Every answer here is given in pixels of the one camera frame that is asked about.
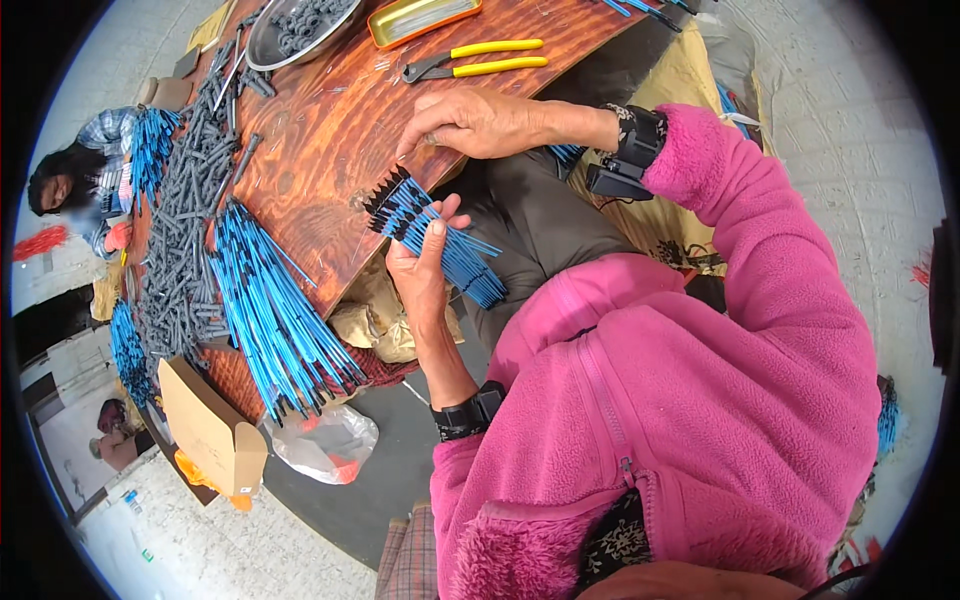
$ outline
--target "black cable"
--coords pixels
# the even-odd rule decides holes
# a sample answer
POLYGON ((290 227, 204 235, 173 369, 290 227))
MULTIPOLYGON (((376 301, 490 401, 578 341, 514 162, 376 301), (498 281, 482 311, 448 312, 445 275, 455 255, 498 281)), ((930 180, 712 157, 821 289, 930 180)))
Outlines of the black cable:
POLYGON ((603 210, 603 207, 604 207, 604 206, 606 206, 607 204, 610 204, 610 203, 614 203, 614 202, 619 202, 619 203, 624 203, 624 204, 633 204, 634 202, 636 202, 636 198, 631 199, 631 200, 624 200, 624 199, 622 199, 622 198, 611 198, 610 200, 607 200, 607 201, 604 202, 603 204, 600 204, 599 206, 597 206, 597 210, 603 210))

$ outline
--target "black wristband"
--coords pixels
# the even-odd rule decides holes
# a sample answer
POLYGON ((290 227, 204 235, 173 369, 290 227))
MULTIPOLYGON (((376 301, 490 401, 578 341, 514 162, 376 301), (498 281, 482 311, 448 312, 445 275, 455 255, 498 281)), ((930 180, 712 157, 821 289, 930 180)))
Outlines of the black wristband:
MULTIPOLYGON (((616 113, 620 131, 617 136, 616 157, 640 169, 646 169, 660 154, 666 141, 666 116, 646 108, 614 104, 602 106, 616 113)), ((597 153, 609 158, 610 153, 597 153)))
POLYGON ((464 402, 432 411, 441 442, 460 440, 487 431, 505 396, 506 392, 499 382, 488 381, 479 392, 464 402))

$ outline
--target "cardboard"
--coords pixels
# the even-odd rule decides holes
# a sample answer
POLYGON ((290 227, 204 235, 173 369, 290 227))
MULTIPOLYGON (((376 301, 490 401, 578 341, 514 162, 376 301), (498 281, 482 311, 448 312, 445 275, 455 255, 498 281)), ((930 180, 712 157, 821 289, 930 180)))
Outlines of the cardboard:
POLYGON ((253 495, 267 462, 256 427, 213 391, 182 356, 160 360, 163 410, 174 441, 227 495, 253 495))
POLYGON ((203 46, 201 52, 206 52, 212 48, 218 41, 220 41, 220 35, 224 32, 224 27, 227 26, 227 21, 229 21, 230 16, 233 14, 233 9, 236 8, 236 0, 227 0, 219 9, 213 12, 213 14, 197 27, 193 28, 193 32, 190 34, 190 39, 186 42, 186 50, 184 52, 190 52, 194 46, 200 45, 203 46))

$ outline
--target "pliers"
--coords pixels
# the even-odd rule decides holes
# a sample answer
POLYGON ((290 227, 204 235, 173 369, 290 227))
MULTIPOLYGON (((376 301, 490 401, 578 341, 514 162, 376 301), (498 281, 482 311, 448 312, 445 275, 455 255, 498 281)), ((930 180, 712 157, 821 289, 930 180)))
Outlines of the pliers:
POLYGON ((510 69, 522 69, 527 67, 539 67, 547 64, 544 57, 522 57, 519 59, 494 60, 492 62, 479 62, 477 64, 465 64, 464 66, 455 66, 450 69, 440 68, 448 60, 459 59, 461 57, 472 57, 487 52, 506 52, 509 50, 533 50, 542 48, 542 39, 511 39, 504 41, 485 41, 479 44, 470 44, 469 46, 460 46, 449 52, 438 54, 429 59, 410 62, 403 67, 403 81, 413 84, 422 79, 445 79, 447 77, 467 77, 469 75, 483 75, 485 73, 498 73, 500 71, 509 71, 510 69))

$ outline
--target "wooden table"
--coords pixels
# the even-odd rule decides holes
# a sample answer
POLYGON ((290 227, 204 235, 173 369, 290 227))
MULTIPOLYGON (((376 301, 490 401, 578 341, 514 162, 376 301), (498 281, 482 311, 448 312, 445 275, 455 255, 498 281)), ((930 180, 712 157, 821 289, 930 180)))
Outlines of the wooden table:
MULTIPOLYGON (((261 3, 240 0, 224 40, 261 3)), ((482 85, 532 97, 641 18, 639 13, 625 18, 605 4, 587 0, 485 0, 479 14, 383 52, 373 46, 365 17, 363 28, 330 54, 277 70, 272 80, 274 98, 244 92, 238 101, 243 138, 258 132, 263 141, 232 193, 318 283, 317 288, 303 284, 301 289, 327 317, 386 239, 367 230, 361 204, 393 168, 396 144, 417 97, 456 85, 482 85), (457 46, 532 37, 543 39, 543 47, 457 59, 456 64, 545 56, 550 61, 545 67, 414 85, 399 78, 407 62, 457 46), (374 70, 384 60, 390 60, 391 67, 374 70)), ((190 76, 195 83, 205 76, 212 56, 208 51, 201 57, 190 76)), ((431 189, 462 158, 447 148, 421 145, 403 165, 425 189, 431 189)), ((139 262, 146 235, 147 228, 134 228, 131 260, 139 262)), ((243 357, 211 354, 212 383, 249 417, 260 400, 243 357)))

